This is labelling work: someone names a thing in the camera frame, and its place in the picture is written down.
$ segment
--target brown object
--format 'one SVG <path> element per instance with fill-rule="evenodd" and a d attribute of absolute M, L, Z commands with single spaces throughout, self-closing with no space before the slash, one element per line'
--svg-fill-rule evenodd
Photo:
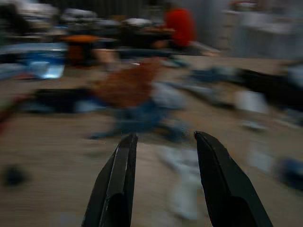
<path fill-rule="evenodd" d="M 110 18 L 112 20 L 119 21 L 119 22 L 126 20 L 125 15 L 112 15 Z"/>
<path fill-rule="evenodd" d="M 160 60 L 151 58 L 139 66 L 110 74 L 93 86 L 95 95 L 115 107 L 137 106 L 150 98 L 151 82 L 160 70 Z"/>
<path fill-rule="evenodd" d="M 63 37 L 62 40 L 69 43 L 92 43 L 97 41 L 99 38 L 93 35 L 71 35 Z"/>
<path fill-rule="evenodd" d="M 99 38 L 93 35 L 71 35 L 63 37 L 62 40 L 69 43 L 67 59 L 72 64 L 85 62 L 85 52 L 88 51 L 91 43 Z"/>
<path fill-rule="evenodd" d="M 117 53 L 112 49 L 94 49 L 95 56 L 101 63 L 115 63 L 117 62 Z"/>

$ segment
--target orange object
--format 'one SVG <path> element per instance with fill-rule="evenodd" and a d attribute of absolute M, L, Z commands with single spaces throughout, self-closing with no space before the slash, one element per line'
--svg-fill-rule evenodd
<path fill-rule="evenodd" d="M 159 59 L 151 58 L 132 69 L 108 75 L 93 85 L 96 97 L 115 107 L 137 106 L 150 98 L 152 81 L 160 71 Z"/>
<path fill-rule="evenodd" d="M 174 42 L 181 46 L 188 46 L 196 37 L 194 21 L 186 9 L 176 8 L 166 14 L 166 28 L 172 28 Z"/>
<path fill-rule="evenodd" d="M 71 35 L 62 38 L 62 40 L 69 43 L 92 43 L 98 39 L 99 37 L 93 35 Z"/>

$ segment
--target red shirt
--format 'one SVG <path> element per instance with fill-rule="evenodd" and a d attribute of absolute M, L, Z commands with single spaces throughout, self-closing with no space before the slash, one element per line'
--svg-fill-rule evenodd
<path fill-rule="evenodd" d="M 179 46 L 187 46 L 195 39 L 194 21 L 186 9 L 174 9 L 166 14 L 166 27 L 175 30 L 172 39 Z"/>

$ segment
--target floor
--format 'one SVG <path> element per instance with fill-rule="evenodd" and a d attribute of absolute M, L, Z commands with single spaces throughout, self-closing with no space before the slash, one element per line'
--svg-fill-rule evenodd
<path fill-rule="evenodd" d="M 211 58 L 180 56 L 194 68 L 225 65 L 276 74 L 279 61 L 256 59 Z M 176 81 L 186 70 L 163 69 L 158 80 Z M 0 82 L 0 96 L 8 99 L 15 94 L 37 88 L 70 88 L 82 86 L 102 78 L 100 69 L 66 69 L 59 80 L 24 82 L 13 79 Z M 228 86 L 226 98 L 243 89 Z M 176 111 L 175 117 L 189 123 L 189 134 L 205 131 L 228 149 L 230 155 L 252 181 L 275 227 L 300 226 L 303 223 L 303 197 L 269 174 L 250 167 L 251 138 L 262 138 L 269 144 L 269 155 L 274 159 L 293 157 L 303 160 L 301 129 L 294 130 L 277 124 L 276 110 L 266 119 L 269 130 L 256 134 L 240 126 L 239 116 L 218 109 L 184 93 L 187 109 Z M 92 132 L 105 130 L 113 124 L 106 112 L 77 115 L 57 114 L 37 116 L 18 113 L 0 137 L 1 169 L 19 164 L 29 181 L 17 188 L 0 187 L 0 223 L 2 226 L 80 226 L 95 179 L 114 151 L 121 137 L 87 140 Z M 199 194 L 198 221 L 180 220 L 169 211 L 171 187 L 178 175 L 163 164 L 158 152 L 164 146 L 195 148 L 192 139 L 180 146 L 166 142 L 154 133 L 139 134 L 136 179 L 133 204 L 133 227 L 153 226 L 210 226 L 203 194 Z"/>

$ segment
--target person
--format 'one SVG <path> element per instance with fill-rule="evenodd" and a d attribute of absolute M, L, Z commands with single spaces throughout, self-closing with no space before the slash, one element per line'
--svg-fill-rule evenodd
<path fill-rule="evenodd" d="M 153 48 L 182 51 L 195 39 L 195 25 L 191 13 L 171 2 L 165 4 L 165 11 L 165 26 L 158 31 L 170 32 L 171 40 L 158 40 L 153 44 Z"/>

